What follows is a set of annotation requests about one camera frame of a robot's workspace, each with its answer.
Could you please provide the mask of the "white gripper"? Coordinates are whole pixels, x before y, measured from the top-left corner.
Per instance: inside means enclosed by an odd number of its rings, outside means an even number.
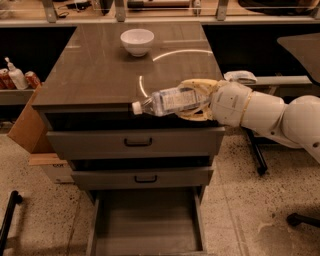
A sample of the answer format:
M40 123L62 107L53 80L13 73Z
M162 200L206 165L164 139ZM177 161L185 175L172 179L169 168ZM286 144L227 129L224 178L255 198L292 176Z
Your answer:
M211 79L188 79L180 83L183 100L210 100L177 116L188 121L217 120L222 125L239 126L252 89L237 82Z

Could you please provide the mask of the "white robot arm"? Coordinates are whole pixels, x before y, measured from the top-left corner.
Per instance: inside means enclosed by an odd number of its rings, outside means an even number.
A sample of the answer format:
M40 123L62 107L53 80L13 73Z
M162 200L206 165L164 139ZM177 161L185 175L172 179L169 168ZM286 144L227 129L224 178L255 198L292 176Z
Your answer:
M210 99L204 108L181 112L181 118L216 120L222 125L248 128L289 148L303 148L320 163L319 97L301 96L286 104L280 97L254 91L238 82L188 79L180 86Z

